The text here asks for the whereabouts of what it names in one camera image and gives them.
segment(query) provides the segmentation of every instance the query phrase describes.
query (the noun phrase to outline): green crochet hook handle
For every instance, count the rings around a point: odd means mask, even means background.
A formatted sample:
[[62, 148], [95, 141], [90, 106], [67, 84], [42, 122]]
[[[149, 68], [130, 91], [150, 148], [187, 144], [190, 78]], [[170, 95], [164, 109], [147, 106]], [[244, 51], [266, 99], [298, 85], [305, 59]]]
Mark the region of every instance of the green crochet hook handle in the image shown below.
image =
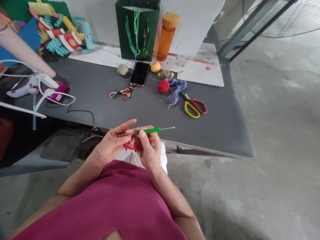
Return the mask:
[[152, 132], [160, 132], [161, 128], [152, 128], [144, 130], [145, 133], [152, 133]]

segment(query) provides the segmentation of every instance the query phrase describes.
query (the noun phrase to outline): red paper cup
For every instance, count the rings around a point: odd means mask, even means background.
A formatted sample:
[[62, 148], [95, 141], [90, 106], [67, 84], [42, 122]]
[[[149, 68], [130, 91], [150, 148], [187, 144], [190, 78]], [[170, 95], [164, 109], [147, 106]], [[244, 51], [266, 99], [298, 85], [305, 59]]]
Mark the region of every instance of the red paper cup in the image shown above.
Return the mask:
[[39, 17], [38, 19], [38, 29], [40, 30], [51, 30], [52, 26], [49, 26], [48, 24], [45, 23], [43, 17]]
[[47, 34], [51, 37], [51, 39], [58, 38], [58, 36], [65, 34], [66, 32], [63, 28], [47, 30]]
[[81, 41], [75, 34], [75, 32], [68, 32], [64, 35], [59, 36], [62, 44], [70, 51], [73, 52], [77, 47], [80, 46]]

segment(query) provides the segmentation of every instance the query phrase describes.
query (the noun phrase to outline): crochet hook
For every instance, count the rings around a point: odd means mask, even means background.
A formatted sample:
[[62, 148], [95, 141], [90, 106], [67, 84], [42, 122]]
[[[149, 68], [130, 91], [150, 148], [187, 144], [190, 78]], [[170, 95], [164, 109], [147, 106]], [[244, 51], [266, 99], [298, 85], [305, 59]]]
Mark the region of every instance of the crochet hook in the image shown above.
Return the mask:
[[[176, 127], [171, 127], [171, 128], [152, 128], [152, 129], [146, 129], [144, 130], [145, 133], [152, 133], [152, 132], [160, 132], [161, 130], [167, 130], [167, 129], [172, 129], [172, 128], [176, 128]], [[135, 133], [130, 133], [131, 134], [139, 134], [140, 130], [136, 131]]]

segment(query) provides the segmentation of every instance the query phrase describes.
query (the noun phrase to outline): red yarn ball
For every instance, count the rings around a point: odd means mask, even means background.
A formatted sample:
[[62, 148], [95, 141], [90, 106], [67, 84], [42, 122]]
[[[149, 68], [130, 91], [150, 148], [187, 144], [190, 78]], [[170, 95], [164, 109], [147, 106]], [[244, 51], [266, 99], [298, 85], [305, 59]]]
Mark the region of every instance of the red yarn ball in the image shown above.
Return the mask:
[[162, 80], [158, 83], [158, 90], [159, 92], [166, 92], [169, 90], [170, 84], [166, 80]]

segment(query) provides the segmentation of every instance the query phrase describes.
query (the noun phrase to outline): orange water bottle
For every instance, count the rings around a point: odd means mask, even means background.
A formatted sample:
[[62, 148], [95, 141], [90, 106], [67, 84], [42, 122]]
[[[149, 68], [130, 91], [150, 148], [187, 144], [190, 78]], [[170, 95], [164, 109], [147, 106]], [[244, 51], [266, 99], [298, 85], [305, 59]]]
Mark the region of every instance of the orange water bottle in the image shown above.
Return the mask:
[[174, 32], [178, 26], [180, 16], [176, 13], [166, 13], [162, 18], [162, 30], [157, 53], [157, 60], [164, 61], [167, 59], [170, 45], [173, 39]]

